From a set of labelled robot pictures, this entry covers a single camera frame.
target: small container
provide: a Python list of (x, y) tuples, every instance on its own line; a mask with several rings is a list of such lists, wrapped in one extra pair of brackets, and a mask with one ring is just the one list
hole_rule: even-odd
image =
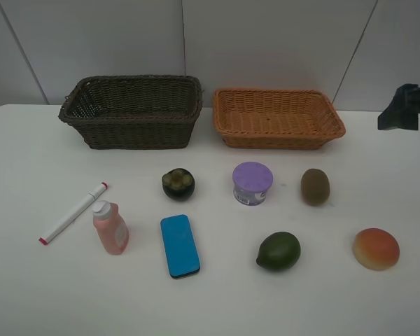
[(97, 201), (93, 204), (92, 213), (93, 225), (106, 251), (115, 256), (123, 253), (129, 240), (129, 231), (118, 213), (118, 205)]
[(272, 172), (265, 165), (258, 162), (241, 163), (233, 171), (233, 195), (245, 205), (261, 204), (273, 180)]

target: dark brown wicker basket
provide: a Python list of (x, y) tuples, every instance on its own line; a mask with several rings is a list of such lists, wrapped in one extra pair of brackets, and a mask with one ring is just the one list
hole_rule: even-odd
[(188, 145), (202, 109), (190, 76), (95, 76), (66, 98), (59, 119), (93, 149), (169, 149)]

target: table surface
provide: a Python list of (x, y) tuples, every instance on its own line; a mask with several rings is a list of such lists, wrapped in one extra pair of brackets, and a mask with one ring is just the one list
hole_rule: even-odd
[[(211, 110), (180, 150), (91, 150), (58, 106), (0, 108), (0, 335), (420, 335), (420, 130), (377, 131), (377, 113), (343, 111), (346, 135), (318, 151), (225, 146)], [(274, 174), (260, 206), (232, 194), (232, 171), (258, 161)], [(161, 176), (184, 167), (195, 194), (168, 199)], [(324, 170), (329, 202), (305, 205), (300, 178)], [(48, 246), (38, 238), (105, 181), (120, 206), (127, 250), (108, 255), (88, 209)], [(160, 220), (188, 215), (202, 267), (174, 280)], [(400, 244), (386, 272), (351, 252), (365, 228)], [(258, 247), (292, 232), (302, 255), (269, 274)]]

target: bottle cap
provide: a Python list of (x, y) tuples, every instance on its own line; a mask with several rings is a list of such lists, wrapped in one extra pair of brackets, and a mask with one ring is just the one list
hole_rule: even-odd
[(97, 201), (92, 206), (93, 218), (107, 219), (112, 215), (111, 204), (107, 201)]

